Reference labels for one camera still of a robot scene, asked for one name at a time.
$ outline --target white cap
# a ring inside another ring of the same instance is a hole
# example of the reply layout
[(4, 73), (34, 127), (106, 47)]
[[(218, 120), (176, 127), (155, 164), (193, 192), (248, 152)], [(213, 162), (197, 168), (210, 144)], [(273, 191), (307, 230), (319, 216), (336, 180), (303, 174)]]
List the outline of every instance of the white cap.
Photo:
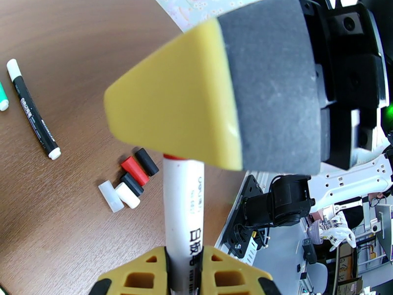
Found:
[(60, 155), (61, 155), (60, 148), (57, 147), (57, 148), (53, 149), (53, 150), (49, 153), (48, 157), (51, 158), (52, 160), (56, 160), (56, 159), (58, 159), (58, 158), (60, 157)]
[(4, 111), (8, 108), (9, 101), (8, 100), (3, 100), (0, 102), (0, 111)]
[(11, 78), (11, 81), (14, 82), (14, 79), (18, 76), (21, 76), (21, 71), (19, 69), (18, 63), (16, 62), (16, 59), (11, 59), (7, 63), (7, 70), (9, 77)]
[(118, 212), (124, 208), (124, 204), (121, 202), (110, 181), (105, 181), (99, 185), (98, 188), (107, 201), (109, 207), (111, 207), (113, 213)]
[(135, 209), (140, 204), (140, 199), (131, 191), (125, 183), (120, 183), (116, 187), (119, 198), (125, 202), (131, 209)]

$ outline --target green marker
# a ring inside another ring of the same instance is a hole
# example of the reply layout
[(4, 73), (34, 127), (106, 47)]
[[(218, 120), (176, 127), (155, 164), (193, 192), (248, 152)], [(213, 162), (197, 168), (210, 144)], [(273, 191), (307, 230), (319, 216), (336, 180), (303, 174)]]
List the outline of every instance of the green marker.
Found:
[(1, 85), (0, 82), (0, 111), (6, 110), (8, 108), (8, 105), (9, 105), (9, 101), (7, 95), (5, 94), (3, 86)]
[(4, 289), (3, 287), (0, 285), (0, 295), (9, 295)]

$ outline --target black bracket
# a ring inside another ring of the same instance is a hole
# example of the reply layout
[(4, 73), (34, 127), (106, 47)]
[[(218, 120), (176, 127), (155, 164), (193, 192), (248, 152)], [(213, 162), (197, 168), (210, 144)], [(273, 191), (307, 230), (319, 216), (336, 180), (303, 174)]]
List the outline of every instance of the black bracket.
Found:
[(235, 225), (245, 225), (246, 220), (244, 219), (243, 212), (244, 199), (261, 194), (262, 190), (255, 177), (253, 175), (249, 175), (244, 183), (242, 191), (240, 192), (240, 197), (236, 202), (235, 211), (223, 234), (223, 242), (229, 248), (229, 252), (240, 259), (242, 259), (246, 253), (253, 232), (251, 230), (239, 229), (239, 235), (236, 235)]

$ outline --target cable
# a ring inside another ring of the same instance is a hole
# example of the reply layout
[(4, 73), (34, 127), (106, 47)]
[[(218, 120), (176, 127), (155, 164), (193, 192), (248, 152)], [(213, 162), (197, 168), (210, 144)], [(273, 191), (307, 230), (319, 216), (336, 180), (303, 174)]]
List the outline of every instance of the cable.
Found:
[[(372, 201), (373, 200), (377, 200), (377, 203), (375, 204), (375, 205), (372, 205)], [(380, 198), (380, 199), (378, 199), (378, 198), (373, 198), (372, 200), (371, 200), (371, 202), (369, 203), (369, 206), (370, 206), (370, 208), (374, 208), (374, 207), (376, 207), (380, 202), (381, 202), (381, 200), (385, 200), (385, 204), (387, 204), (388, 203), (388, 200), (386, 199), (386, 196), (383, 196), (382, 198)]]
[(362, 244), (362, 245), (359, 245), (358, 247), (363, 248), (363, 247), (369, 247), (369, 246), (372, 246), (372, 244)]
[(374, 246), (372, 246), (371, 244), (369, 245), (364, 245), (364, 246), (360, 246), (360, 250), (358, 251), (358, 256), (360, 255), (360, 253), (364, 250), (364, 249), (370, 249), (370, 252), (374, 251)]
[[(275, 176), (273, 179), (272, 179), (272, 182), (270, 183), (270, 186), (269, 186), (269, 193), (270, 194), (272, 194), (272, 196), (273, 196), (273, 193), (272, 193), (272, 186), (273, 186), (273, 183), (277, 180), (277, 179), (279, 179), (279, 178), (282, 178), (282, 177), (284, 177), (284, 175), (277, 175), (277, 176)], [(247, 215), (246, 215), (246, 213), (245, 213), (245, 211), (244, 211), (244, 209), (245, 209), (245, 206), (246, 206), (246, 202), (244, 203), (244, 205), (243, 205), (243, 213), (244, 213), (244, 217), (245, 217), (245, 219), (247, 220)], [(240, 241), (240, 240), (242, 240), (243, 242), (245, 242), (245, 240), (242, 238), (242, 236), (240, 235), (240, 232), (239, 232), (239, 226), (241, 226), (244, 230), (256, 230), (256, 231), (259, 231), (259, 230), (261, 230), (261, 229), (269, 229), (269, 228), (275, 228), (275, 227), (278, 227), (278, 226), (280, 226), (281, 224), (283, 224), (283, 223), (285, 223), (285, 221), (283, 220), (283, 221), (281, 221), (281, 222), (279, 222), (279, 223), (277, 223), (277, 224), (275, 224), (275, 225), (272, 225), (272, 224), (261, 224), (261, 225), (255, 225), (255, 226), (245, 226), (245, 225), (242, 225), (242, 224), (240, 224), (240, 223), (237, 223), (237, 224), (235, 224), (234, 225), (234, 227), (233, 227), (233, 229), (234, 229), (234, 232), (235, 232), (235, 237), (236, 237), (236, 239), (237, 239), (237, 241)]]
[(266, 247), (266, 244), (265, 244), (265, 242), (264, 242), (264, 238), (263, 238), (263, 236), (262, 236), (261, 231), (260, 231), (260, 230), (256, 230), (256, 232), (258, 233), (258, 236), (259, 236), (259, 238), (261, 239), (262, 247)]
[(376, 236), (375, 235), (370, 237), (370, 238), (366, 238), (366, 239), (360, 240), (359, 242), (356, 243), (356, 246), (360, 247), (361, 245), (369, 243), (369, 242), (372, 242), (372, 241), (376, 241)]
[(307, 219), (307, 217), (304, 218), (304, 220), (306, 221), (307, 227), (310, 226), (309, 220)]
[(269, 239), (270, 239), (270, 228), (267, 228), (267, 233), (266, 233), (266, 244), (265, 244), (265, 245), (267, 245), (267, 242), (269, 242)]

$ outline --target wooden table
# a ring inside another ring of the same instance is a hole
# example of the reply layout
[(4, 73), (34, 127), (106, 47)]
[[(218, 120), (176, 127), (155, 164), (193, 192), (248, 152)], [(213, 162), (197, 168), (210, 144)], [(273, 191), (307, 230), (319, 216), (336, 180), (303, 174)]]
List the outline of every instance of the wooden table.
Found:
[[(165, 243), (161, 172), (135, 210), (113, 214), (99, 193), (133, 149), (110, 134), (103, 92), (180, 30), (155, 0), (0, 0), (0, 33), (10, 100), (0, 113), (0, 284), (12, 295), (87, 294), (101, 273)], [(11, 58), (61, 147), (56, 161), (18, 103)], [(206, 167), (206, 178), (204, 243), (214, 245), (243, 173)]]

